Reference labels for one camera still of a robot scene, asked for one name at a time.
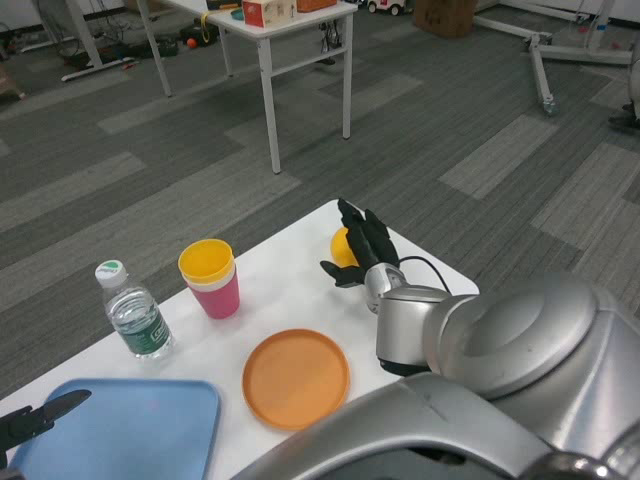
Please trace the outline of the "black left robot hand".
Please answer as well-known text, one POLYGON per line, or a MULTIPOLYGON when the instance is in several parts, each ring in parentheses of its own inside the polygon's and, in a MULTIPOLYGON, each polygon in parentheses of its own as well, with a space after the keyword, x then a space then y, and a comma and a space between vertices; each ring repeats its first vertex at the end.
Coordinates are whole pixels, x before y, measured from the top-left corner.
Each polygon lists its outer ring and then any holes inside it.
POLYGON ((34 409, 23 407, 1 418, 1 451, 7 451, 41 435, 54 427, 55 422, 85 402, 92 392, 73 390, 34 409))

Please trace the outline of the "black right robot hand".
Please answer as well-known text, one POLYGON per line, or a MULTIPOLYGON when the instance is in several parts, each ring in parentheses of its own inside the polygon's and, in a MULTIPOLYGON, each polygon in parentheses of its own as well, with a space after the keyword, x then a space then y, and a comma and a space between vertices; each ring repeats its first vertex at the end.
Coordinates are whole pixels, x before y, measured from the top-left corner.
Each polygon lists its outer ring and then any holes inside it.
POLYGON ((336 287, 351 288, 363 285, 367 271, 378 264, 387 263, 394 267, 400 265, 387 226, 374 212, 365 209, 364 213, 361 213, 342 198, 338 199, 337 205, 342 215, 342 224, 347 228, 348 246, 358 265, 340 267, 330 261, 321 261, 321 268, 335 280, 336 287))

